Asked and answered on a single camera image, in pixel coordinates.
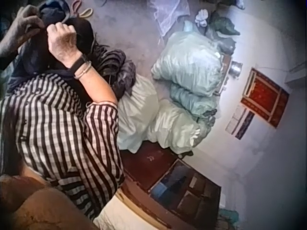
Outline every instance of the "bangle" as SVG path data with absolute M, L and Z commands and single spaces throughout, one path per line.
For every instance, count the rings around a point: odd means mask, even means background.
M 88 61 L 87 63 L 88 63 L 88 65 L 87 65 L 87 67 L 85 68 L 85 70 L 83 70 L 82 73 L 80 73 L 80 75 L 75 76 L 75 79 L 76 79 L 76 80 L 79 80 L 85 73 L 87 73 L 87 72 L 90 70 L 90 68 L 91 68 L 91 66 L 92 66 L 92 62 L 91 62 L 91 61 Z

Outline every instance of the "brown wooden furniture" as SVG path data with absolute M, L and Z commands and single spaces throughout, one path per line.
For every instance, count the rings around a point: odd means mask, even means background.
M 123 193 L 169 229 L 214 229 L 221 188 L 158 143 L 121 151 Z

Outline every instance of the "black and white striped shirt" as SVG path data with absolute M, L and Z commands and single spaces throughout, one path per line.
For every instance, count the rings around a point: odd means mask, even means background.
M 0 103 L 17 115 L 16 147 L 26 164 L 94 219 L 123 182 L 112 102 L 87 105 L 56 74 L 34 77 Z

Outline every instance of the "fingers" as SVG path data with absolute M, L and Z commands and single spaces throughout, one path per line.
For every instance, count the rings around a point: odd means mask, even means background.
M 29 16 L 33 16 L 33 15 L 39 16 L 39 10 L 35 6 L 27 5 L 23 9 L 22 14 L 23 14 L 24 18 L 29 17 Z
M 70 32 L 69 27 L 66 24 L 63 24 L 63 28 L 66 32 Z
M 17 12 L 17 15 L 21 14 L 23 10 L 24 10 L 24 7 L 22 6 L 22 7 L 19 9 L 19 11 Z
M 57 28 L 55 26 L 55 24 L 51 24 L 47 27 L 47 33 L 48 34 L 52 34 L 52 33 L 56 33 L 57 32 Z
M 51 32 L 59 32 L 60 34 L 64 34 L 66 32 L 72 32 L 75 33 L 76 30 L 73 27 L 73 25 L 66 25 L 66 24 L 62 24 L 62 23 L 56 23 L 51 24 L 50 26 L 47 27 L 47 32 L 51 33 Z
M 44 28 L 43 21 L 37 16 L 29 16 L 24 19 L 26 24 L 37 25 L 40 28 Z
M 56 23 L 56 28 L 57 28 L 57 31 L 58 31 L 60 34 L 65 33 L 65 29 L 64 29 L 64 26 L 63 26 L 62 23 Z
M 73 27 L 73 25 L 69 25 L 68 28 L 69 28 L 69 30 L 70 30 L 71 32 L 73 32 L 73 33 L 76 32 L 75 27 Z

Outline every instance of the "light green sack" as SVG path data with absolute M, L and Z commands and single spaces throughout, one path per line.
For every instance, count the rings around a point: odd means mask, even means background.
M 170 97 L 196 117 L 206 117 L 218 105 L 217 97 L 197 96 L 176 84 L 171 84 Z
M 191 151 L 210 132 L 205 123 L 200 126 L 183 108 L 168 100 L 160 101 L 160 109 L 147 131 L 147 140 L 162 148 L 170 147 L 176 154 Z
M 146 131 L 159 110 L 157 91 L 151 81 L 136 76 L 132 96 L 127 93 L 118 103 L 118 147 L 136 153 L 146 138 Z
M 175 32 L 152 68 L 153 78 L 168 80 L 199 96 L 212 96 L 222 78 L 216 45 L 196 32 Z

